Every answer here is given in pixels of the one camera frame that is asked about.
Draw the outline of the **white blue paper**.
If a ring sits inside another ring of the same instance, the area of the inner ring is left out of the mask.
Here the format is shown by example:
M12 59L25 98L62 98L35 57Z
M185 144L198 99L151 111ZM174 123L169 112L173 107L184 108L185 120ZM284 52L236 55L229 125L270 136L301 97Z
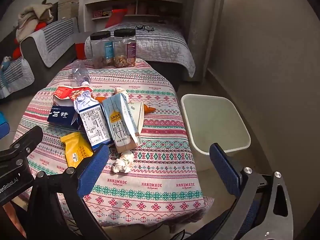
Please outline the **white blue paper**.
M77 113L96 105L99 105L99 101L92 98L92 94L89 90L81 93L74 101L74 109Z

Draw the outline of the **white plastic trash bin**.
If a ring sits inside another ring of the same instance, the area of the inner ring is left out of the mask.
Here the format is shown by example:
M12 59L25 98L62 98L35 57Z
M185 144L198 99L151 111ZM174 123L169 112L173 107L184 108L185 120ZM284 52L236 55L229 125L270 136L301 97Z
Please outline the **white plastic trash bin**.
M227 98L185 94L181 97L181 113L197 172L213 168L209 157L213 143L217 142L230 157L251 145L246 125Z

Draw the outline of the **patterned handmade tablecloth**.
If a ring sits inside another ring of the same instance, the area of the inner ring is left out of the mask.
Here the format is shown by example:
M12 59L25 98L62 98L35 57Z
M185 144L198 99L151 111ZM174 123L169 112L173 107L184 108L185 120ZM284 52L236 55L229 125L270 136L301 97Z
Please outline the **patterned handmade tablecloth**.
M134 133L126 130L118 107L108 111L109 159L84 196L95 219L101 226L200 220L213 199L202 193L171 83L141 59L127 68L95 69L91 61L85 66L93 97L109 98L122 88L131 103L155 109Z

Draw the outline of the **clear jar purple label nuts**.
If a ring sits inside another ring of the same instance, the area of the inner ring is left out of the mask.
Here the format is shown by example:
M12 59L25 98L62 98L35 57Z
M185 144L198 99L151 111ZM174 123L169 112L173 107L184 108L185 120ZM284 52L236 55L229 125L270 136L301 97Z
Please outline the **clear jar purple label nuts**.
M116 29L113 34L115 66L117 68L133 67L136 63L136 30Z

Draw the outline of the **black eyeglasses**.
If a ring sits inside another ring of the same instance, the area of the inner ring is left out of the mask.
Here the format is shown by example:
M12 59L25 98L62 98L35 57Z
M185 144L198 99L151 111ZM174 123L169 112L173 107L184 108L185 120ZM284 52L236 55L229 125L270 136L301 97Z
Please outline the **black eyeglasses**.
M155 28L151 25L138 24L136 25L136 30L151 32L151 31L155 31Z

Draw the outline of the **white blue nutrition label carton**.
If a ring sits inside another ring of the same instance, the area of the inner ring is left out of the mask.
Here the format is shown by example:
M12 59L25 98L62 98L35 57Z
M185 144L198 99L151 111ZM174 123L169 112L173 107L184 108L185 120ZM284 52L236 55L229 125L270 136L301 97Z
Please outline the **white blue nutrition label carton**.
M79 114L93 150L101 144L109 145L113 142L99 103L81 110Z

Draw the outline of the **yellow snack packet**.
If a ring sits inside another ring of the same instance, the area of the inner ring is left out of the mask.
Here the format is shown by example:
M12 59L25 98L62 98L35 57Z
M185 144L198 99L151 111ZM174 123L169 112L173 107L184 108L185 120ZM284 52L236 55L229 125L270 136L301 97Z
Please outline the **yellow snack packet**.
M93 155L92 148L80 132L73 132L60 138L65 144L65 158L68 167L77 167L85 158Z

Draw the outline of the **beige blanket pile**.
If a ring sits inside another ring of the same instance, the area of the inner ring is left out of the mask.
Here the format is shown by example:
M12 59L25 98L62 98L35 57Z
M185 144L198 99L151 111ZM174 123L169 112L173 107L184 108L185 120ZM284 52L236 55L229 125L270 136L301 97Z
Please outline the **beige blanket pile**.
M25 7L18 15L18 27L16 29L16 40L18 43L36 31L39 24L44 26L54 20L52 12L53 4L44 0L41 4L32 4Z

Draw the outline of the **white bookshelf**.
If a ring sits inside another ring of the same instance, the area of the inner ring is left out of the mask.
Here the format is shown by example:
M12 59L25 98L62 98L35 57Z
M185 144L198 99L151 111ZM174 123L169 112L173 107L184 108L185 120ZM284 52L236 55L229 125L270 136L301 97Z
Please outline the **white bookshelf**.
M179 22L183 0L83 0L84 31L99 31L112 10L127 11L127 21Z

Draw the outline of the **clear jar teal label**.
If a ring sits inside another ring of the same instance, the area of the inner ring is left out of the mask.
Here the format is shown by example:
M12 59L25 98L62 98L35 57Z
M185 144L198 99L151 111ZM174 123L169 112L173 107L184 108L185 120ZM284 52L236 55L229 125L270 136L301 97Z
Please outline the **clear jar teal label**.
M103 68L114 65L114 48L111 32L99 31L90 35L92 60L95 68Z

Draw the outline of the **dark blue carton box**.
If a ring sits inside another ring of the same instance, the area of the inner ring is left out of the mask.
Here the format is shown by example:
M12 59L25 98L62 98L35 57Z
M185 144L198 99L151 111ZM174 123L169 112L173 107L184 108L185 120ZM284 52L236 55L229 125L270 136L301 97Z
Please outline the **dark blue carton box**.
M80 130L82 126L81 118L71 106L53 106L48 115L47 121L61 127Z

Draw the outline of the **blue plastic stool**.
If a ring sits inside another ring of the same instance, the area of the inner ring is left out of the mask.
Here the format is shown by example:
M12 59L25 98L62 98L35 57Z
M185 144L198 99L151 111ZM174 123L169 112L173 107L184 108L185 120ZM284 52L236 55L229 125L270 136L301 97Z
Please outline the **blue plastic stool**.
M0 112L0 139L7 136L10 132L10 125L4 114Z

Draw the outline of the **red cushion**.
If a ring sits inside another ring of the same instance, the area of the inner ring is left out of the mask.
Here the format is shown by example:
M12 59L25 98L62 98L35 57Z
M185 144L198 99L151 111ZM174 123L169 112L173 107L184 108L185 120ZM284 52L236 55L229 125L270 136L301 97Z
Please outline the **red cushion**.
M114 25L120 24L127 14L127 9L113 9L112 14L108 21L106 22L105 29L112 27Z

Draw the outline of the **blue plush toy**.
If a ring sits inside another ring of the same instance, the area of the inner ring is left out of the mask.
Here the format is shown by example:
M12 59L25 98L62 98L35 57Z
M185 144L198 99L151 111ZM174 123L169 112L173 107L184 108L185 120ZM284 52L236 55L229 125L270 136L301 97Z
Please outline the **blue plush toy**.
M10 56L5 56L3 58L3 61L1 62L1 70L4 72L6 71L11 64L11 57Z

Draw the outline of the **grey curtain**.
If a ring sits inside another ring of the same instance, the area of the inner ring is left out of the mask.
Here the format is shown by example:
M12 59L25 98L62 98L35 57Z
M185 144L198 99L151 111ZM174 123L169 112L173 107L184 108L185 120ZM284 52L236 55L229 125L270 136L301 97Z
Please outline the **grey curtain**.
M224 0L184 0L183 30L195 63L193 76L185 74L191 82L203 81L212 64L211 55L220 23Z

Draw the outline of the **light blue milk carton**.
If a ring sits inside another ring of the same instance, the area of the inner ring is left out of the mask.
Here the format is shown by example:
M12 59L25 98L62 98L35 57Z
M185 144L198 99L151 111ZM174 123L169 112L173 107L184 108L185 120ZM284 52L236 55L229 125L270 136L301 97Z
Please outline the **light blue milk carton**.
M133 150L142 144L124 94L105 99L102 108L118 153Z

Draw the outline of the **crumpled white tissue ball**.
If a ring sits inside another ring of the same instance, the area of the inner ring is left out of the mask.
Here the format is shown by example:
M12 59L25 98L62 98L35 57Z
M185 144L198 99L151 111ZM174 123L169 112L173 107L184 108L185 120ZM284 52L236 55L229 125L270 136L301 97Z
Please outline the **crumpled white tissue ball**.
M134 154L132 151L126 151L113 163L112 171L114 173L129 173L133 167Z

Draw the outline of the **red instant noodle cup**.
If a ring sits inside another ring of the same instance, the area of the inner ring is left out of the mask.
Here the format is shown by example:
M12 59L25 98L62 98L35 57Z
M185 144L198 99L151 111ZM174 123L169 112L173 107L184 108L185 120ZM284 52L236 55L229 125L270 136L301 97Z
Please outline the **red instant noodle cup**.
M92 92L93 89L88 86L68 87L59 86L53 93L53 103L57 106L73 107L76 98L84 91Z

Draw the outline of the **white rolled tissue wad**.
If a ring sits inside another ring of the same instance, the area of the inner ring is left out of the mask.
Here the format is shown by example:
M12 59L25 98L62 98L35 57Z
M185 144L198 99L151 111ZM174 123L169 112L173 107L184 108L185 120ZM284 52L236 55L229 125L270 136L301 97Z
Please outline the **white rolled tissue wad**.
M114 95L122 93L124 95L128 95L127 91L121 87L117 87L114 89Z

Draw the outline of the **clear plastic water bottle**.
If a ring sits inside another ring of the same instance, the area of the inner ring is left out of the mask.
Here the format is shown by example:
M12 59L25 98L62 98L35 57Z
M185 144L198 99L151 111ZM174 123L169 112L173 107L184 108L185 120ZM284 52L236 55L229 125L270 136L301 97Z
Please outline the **clear plastic water bottle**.
M72 74L77 86L90 86L89 73L82 60L76 60L72 63Z

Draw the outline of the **grey quilted sofa seat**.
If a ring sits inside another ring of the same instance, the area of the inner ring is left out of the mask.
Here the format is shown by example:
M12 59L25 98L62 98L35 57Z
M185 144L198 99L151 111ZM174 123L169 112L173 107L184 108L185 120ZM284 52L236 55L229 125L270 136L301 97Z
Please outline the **grey quilted sofa seat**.
M155 31L136 30L138 24L151 25ZM193 76L194 59L178 27L159 23L123 22L105 30L111 32L114 40L114 31L122 28L136 30L136 63L140 60L175 63L184 66L188 75Z

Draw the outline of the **grey striped sofa cover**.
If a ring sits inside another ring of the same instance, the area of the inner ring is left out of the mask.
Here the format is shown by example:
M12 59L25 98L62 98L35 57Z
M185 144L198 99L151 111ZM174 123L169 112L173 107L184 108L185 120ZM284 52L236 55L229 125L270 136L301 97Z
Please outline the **grey striped sofa cover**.
M77 19L70 18L27 36L19 46L21 56L1 70L1 99L20 98L46 87L76 58L73 36L78 33Z

